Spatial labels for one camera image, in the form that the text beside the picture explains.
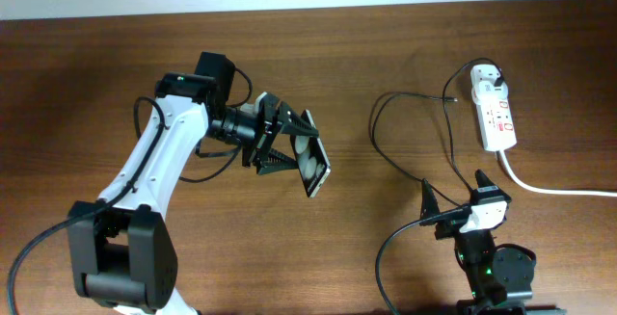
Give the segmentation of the black Galaxy smartphone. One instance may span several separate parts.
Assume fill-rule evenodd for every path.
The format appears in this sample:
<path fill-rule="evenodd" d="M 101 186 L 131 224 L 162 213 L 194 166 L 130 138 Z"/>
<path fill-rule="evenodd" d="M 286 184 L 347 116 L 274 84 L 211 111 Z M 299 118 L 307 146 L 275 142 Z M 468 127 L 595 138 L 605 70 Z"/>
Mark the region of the black Galaxy smartphone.
<path fill-rule="evenodd" d="M 307 197 L 316 197 L 332 171 L 330 160 L 319 137 L 292 136 L 292 150 Z"/>

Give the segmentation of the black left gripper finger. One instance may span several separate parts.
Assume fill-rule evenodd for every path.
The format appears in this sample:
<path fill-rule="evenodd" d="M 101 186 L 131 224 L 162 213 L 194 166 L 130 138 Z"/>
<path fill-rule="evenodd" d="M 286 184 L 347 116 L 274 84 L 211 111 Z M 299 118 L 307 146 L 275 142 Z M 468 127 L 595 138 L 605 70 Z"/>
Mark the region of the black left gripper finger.
<path fill-rule="evenodd" d="M 281 125 L 279 132 L 285 135 L 310 138 L 319 136 L 318 130 L 296 114 L 284 101 L 278 108 L 278 123 Z"/>
<path fill-rule="evenodd" d="M 266 175 L 278 171 L 296 170 L 297 161 L 284 153 L 271 148 L 267 153 L 259 153 L 254 159 L 258 175 Z"/>

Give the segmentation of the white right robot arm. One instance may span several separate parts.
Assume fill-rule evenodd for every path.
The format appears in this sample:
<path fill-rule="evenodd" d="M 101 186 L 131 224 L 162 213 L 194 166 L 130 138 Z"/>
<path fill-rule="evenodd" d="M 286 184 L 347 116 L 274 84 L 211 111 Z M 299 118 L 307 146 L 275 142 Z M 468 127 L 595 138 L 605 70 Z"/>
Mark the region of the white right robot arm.
<path fill-rule="evenodd" d="M 525 314 L 524 303 L 533 296 L 536 255 L 519 245 L 495 243 L 493 231 L 505 223 L 511 197 L 483 171 L 476 171 L 475 178 L 469 202 L 445 212 L 423 180 L 421 224 L 433 225 L 438 240 L 454 240 L 457 263 L 472 293 L 470 300 L 457 302 L 458 313 Z"/>

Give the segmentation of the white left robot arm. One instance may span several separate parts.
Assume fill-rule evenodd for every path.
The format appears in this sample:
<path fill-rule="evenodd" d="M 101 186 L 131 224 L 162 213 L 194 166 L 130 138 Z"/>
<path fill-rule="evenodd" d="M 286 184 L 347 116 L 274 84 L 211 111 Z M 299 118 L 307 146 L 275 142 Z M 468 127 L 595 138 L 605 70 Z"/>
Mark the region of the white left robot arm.
<path fill-rule="evenodd" d="M 203 52 L 192 74 L 170 72 L 155 86 L 148 125 L 112 183 L 68 216 L 76 293 L 121 314 L 193 314 L 175 284 L 178 261 L 165 223 L 175 185 L 191 154 L 212 138 L 257 174 L 296 170 L 315 197 L 331 163 L 310 111 L 297 114 L 264 92 L 253 104 L 228 104 L 238 68 Z"/>

